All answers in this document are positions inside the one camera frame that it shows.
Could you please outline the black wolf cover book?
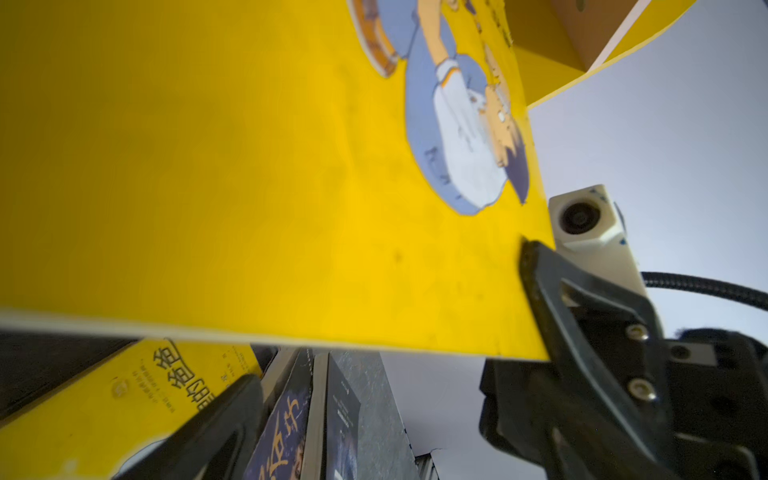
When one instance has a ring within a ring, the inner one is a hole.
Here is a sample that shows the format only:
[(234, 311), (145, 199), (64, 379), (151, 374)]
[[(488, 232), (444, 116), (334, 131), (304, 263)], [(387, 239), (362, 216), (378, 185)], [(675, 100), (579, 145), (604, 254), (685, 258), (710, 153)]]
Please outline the black wolf cover book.
[(300, 478), (356, 480), (361, 402), (329, 353), (315, 357)]

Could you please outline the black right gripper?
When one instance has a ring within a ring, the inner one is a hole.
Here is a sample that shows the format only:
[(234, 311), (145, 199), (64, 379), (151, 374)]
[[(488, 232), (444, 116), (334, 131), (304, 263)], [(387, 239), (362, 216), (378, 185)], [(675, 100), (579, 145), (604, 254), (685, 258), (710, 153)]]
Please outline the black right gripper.
[(479, 428), (494, 448), (549, 479), (766, 478), (766, 345), (703, 328), (665, 353), (646, 297), (538, 241), (520, 277), (551, 364), (486, 362)]

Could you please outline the yellow cartoon cover book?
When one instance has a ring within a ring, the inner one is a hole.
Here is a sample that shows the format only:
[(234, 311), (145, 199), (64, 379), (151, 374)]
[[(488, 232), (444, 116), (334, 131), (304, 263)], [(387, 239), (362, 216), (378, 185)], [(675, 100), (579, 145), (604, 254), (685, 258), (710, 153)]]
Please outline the yellow cartoon cover book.
[(1, 325), (541, 361), (502, 1), (5, 1)]

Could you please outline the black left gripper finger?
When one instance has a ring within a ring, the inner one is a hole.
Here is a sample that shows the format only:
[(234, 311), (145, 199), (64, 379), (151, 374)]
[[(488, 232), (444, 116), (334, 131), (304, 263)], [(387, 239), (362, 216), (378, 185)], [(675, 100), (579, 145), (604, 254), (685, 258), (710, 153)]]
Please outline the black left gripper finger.
[(242, 479), (258, 442), (263, 391), (244, 375), (119, 479)]

